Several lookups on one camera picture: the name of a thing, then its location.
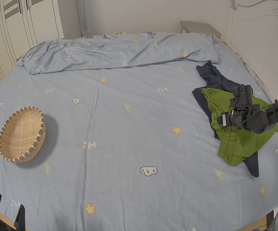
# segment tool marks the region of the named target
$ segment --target clothing pile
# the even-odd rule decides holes
[[[214,137],[221,141],[218,156],[229,165],[236,166],[242,161],[254,177],[259,176],[259,163],[257,151],[278,132],[278,126],[274,129],[256,134],[244,129],[233,127],[223,128],[217,123],[216,118],[221,113],[228,111],[230,99],[234,98],[233,88],[241,84],[224,77],[220,71],[208,61],[203,66],[197,66],[200,76],[206,81],[205,87],[193,90],[193,95],[200,107],[209,118]],[[253,103],[259,103],[260,108],[269,104],[253,96]]]

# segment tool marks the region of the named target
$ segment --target woven basket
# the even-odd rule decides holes
[[[17,110],[0,131],[0,155],[10,163],[31,160],[41,149],[46,135],[42,112],[28,106]]]

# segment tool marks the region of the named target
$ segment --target white wardrobe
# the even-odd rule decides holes
[[[79,37],[76,0],[0,0],[0,82],[30,48]]]

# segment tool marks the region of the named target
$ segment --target gray nightstand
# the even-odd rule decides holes
[[[211,25],[199,22],[181,21],[183,33],[204,33],[207,35],[215,35],[220,38],[221,33],[214,29]]]

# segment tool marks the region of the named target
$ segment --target white headboard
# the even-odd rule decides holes
[[[228,3],[223,41],[255,72],[256,80],[263,82],[271,101],[278,100],[278,0],[228,0]]]

